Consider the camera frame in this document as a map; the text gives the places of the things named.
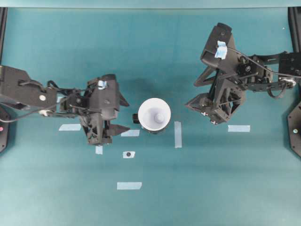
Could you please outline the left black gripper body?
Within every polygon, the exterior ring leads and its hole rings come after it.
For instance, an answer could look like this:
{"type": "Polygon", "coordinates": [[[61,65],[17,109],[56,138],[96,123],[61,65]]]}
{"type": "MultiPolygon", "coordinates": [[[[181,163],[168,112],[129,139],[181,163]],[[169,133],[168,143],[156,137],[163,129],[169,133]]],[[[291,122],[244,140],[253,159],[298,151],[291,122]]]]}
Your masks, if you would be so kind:
{"type": "Polygon", "coordinates": [[[57,89],[65,97],[60,101],[60,115],[78,117],[90,145],[103,145],[112,142],[110,121],[104,120],[101,113],[90,110],[89,98],[93,88],[87,83],[85,89],[57,89]]]}

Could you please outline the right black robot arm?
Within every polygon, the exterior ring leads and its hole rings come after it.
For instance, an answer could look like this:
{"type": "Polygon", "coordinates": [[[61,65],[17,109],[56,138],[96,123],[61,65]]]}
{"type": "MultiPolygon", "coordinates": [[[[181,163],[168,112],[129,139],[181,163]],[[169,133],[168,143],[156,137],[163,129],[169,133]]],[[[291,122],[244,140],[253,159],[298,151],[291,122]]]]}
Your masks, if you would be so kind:
{"type": "Polygon", "coordinates": [[[228,122],[246,99],[246,91],[267,92],[274,99],[282,98],[301,80],[300,53],[246,56],[230,49],[224,60],[205,53],[202,61],[207,68],[195,81],[196,87],[210,85],[185,106],[214,125],[228,122]]]}

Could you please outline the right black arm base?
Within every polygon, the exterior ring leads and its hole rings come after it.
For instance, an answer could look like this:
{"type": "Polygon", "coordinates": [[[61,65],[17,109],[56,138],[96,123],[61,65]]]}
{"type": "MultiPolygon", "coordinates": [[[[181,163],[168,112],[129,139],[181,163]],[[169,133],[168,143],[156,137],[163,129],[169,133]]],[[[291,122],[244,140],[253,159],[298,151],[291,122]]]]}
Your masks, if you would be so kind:
{"type": "Polygon", "coordinates": [[[290,147],[295,154],[301,157],[301,103],[300,102],[288,114],[287,123],[288,123],[290,147]]]}

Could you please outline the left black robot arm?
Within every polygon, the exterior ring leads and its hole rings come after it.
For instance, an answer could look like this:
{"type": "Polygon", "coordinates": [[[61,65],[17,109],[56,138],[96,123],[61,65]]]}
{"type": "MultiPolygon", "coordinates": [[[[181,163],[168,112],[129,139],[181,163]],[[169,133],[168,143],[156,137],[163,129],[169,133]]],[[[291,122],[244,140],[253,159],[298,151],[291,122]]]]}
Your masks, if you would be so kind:
{"type": "Polygon", "coordinates": [[[0,103],[44,117],[78,118],[90,145],[112,143],[112,137],[127,132],[125,126],[112,124],[121,106],[128,107],[114,74],[87,82],[85,89],[60,88],[54,81],[46,86],[32,80],[24,70],[0,67],[0,103]]]}

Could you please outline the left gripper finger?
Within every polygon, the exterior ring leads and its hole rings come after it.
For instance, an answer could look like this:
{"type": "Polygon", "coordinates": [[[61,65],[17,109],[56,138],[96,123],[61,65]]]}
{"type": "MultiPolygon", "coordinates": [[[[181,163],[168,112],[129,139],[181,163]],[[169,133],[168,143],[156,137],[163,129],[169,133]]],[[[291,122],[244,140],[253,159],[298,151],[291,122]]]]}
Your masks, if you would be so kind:
{"type": "Polygon", "coordinates": [[[121,93],[119,93],[119,104],[121,106],[129,106],[129,103],[126,101],[126,99],[123,97],[121,93]]]}
{"type": "Polygon", "coordinates": [[[127,132],[128,130],[130,130],[129,127],[111,124],[110,125],[110,136],[117,136],[123,132],[127,132]]]}

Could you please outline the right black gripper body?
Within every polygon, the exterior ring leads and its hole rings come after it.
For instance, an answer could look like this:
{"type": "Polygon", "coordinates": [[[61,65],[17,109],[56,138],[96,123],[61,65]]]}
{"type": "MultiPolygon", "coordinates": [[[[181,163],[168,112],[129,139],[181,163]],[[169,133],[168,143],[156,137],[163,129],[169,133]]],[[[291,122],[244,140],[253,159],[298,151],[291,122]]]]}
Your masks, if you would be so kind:
{"type": "Polygon", "coordinates": [[[194,83],[201,87],[211,85],[209,92],[198,94],[185,106],[209,117],[214,125],[228,122],[246,99],[245,88],[238,80],[236,62],[228,69],[208,65],[194,83]]]}

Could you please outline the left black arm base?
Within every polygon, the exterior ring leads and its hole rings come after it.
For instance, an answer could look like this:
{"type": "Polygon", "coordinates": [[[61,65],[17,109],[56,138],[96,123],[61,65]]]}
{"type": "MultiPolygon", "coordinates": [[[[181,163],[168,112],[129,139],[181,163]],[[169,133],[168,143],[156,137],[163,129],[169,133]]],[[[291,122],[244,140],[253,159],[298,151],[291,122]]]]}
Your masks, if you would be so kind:
{"type": "MultiPolygon", "coordinates": [[[[10,114],[1,106],[0,118],[4,121],[11,119],[10,114]]],[[[9,123],[0,122],[0,153],[3,153],[8,145],[9,138],[9,123]]]]}

